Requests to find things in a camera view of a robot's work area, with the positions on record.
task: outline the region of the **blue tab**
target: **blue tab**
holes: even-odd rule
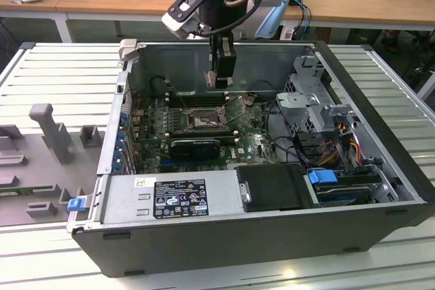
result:
[[[82,212],[86,211],[86,200],[84,198],[73,198],[68,202],[68,211],[69,212]]]
[[[314,170],[308,174],[311,183],[336,183],[338,182],[332,170]]]

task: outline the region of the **power supply label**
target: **power supply label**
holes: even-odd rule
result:
[[[153,215],[156,219],[208,214],[209,203],[204,179],[155,182]]]

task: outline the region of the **red wire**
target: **red wire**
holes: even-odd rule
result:
[[[328,147],[328,145],[330,145],[330,144],[334,144],[334,142],[333,142],[333,141],[329,141],[329,142],[327,142],[327,143],[325,144],[325,146],[324,146],[324,149],[321,151],[321,158],[322,158],[322,159],[325,157],[325,150],[326,150],[326,148]]]

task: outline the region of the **yellow wire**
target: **yellow wire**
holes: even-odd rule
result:
[[[328,162],[332,161],[333,159],[335,159],[338,155],[338,152],[335,151],[331,156],[328,156],[325,160],[323,160],[322,162],[319,163],[320,166],[323,166],[324,164],[327,164]]]
[[[352,142],[351,142],[351,145],[355,148],[355,158],[356,158],[356,162],[359,163],[359,162],[358,162],[358,153],[359,153],[358,146],[357,146],[355,143],[352,143]]]

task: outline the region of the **green circuit board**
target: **green circuit board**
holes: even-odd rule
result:
[[[141,173],[179,173],[232,170],[244,164],[278,163],[264,129],[265,106],[247,96],[232,96],[219,107],[171,107],[157,98],[144,108],[137,142],[141,147]],[[223,136],[203,137],[219,130]],[[176,139],[217,139],[219,158],[178,162],[170,153]]]

